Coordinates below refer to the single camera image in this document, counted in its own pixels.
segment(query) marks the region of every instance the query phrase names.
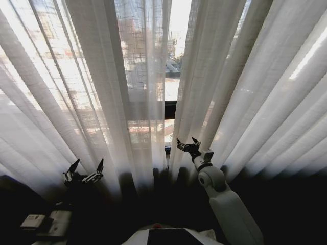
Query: dark floor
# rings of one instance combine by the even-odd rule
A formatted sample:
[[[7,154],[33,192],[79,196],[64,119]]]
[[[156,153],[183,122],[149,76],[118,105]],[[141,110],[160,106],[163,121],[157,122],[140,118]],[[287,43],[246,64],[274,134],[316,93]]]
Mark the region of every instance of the dark floor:
[[[218,240],[228,244],[204,189],[197,182],[186,187],[183,174],[182,170],[178,182],[170,186],[165,175],[159,177],[155,173],[155,191],[142,198],[137,198],[133,188],[125,184],[124,200],[119,205],[108,205],[100,195],[93,194],[76,212],[79,215],[75,215],[70,244],[121,244],[137,229],[152,223],[198,231],[213,228]],[[128,183],[130,177],[123,179]],[[326,177],[270,181],[238,177],[230,186],[258,223],[265,244],[327,243]]]

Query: sheer white curtain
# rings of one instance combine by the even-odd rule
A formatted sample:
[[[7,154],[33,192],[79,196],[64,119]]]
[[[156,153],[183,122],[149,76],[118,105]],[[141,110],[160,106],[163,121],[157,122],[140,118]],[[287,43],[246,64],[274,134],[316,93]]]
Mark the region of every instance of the sheer white curtain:
[[[101,188],[138,192],[166,166],[170,1],[10,0],[0,5],[0,175],[51,198],[77,158]]]
[[[199,138],[232,180],[327,167],[327,2],[192,2],[174,141]],[[173,180],[189,156],[172,145]]]

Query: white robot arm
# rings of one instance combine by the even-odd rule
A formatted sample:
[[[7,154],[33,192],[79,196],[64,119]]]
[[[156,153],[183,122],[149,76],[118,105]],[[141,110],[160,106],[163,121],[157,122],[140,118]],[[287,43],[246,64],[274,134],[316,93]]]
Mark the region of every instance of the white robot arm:
[[[262,233],[241,198],[229,188],[224,173],[211,164],[214,153],[199,152],[201,143],[192,139],[194,144],[183,144],[177,139],[177,147],[191,154],[198,180],[209,196],[210,206],[228,242],[231,245],[264,244]]]

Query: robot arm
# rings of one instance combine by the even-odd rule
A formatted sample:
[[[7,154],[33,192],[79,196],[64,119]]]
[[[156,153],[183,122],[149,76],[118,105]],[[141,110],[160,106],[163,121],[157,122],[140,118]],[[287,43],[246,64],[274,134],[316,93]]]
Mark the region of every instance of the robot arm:
[[[262,233],[241,198],[229,188],[224,173],[212,166],[210,160],[213,152],[208,150],[200,153],[201,143],[192,139],[194,144],[182,144],[177,139],[177,147],[191,154],[199,173],[199,182],[209,196],[210,206],[229,243],[264,244]]]
[[[103,174],[102,174],[103,158],[102,158],[101,162],[99,163],[97,171],[88,176],[80,175],[79,173],[75,172],[79,162],[80,162],[80,159],[77,159],[77,161],[74,162],[69,167],[68,171],[63,173],[64,183],[67,187],[71,186],[75,182],[79,182],[82,184],[88,184],[88,183],[94,184],[94,183],[97,183],[103,177]]]

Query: window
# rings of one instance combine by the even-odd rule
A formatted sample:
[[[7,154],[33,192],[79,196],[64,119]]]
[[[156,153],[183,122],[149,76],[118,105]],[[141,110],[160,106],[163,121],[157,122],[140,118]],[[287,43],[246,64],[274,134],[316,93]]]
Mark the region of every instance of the window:
[[[192,0],[172,0],[167,43],[165,80],[165,146],[170,151],[178,96],[180,72]]]

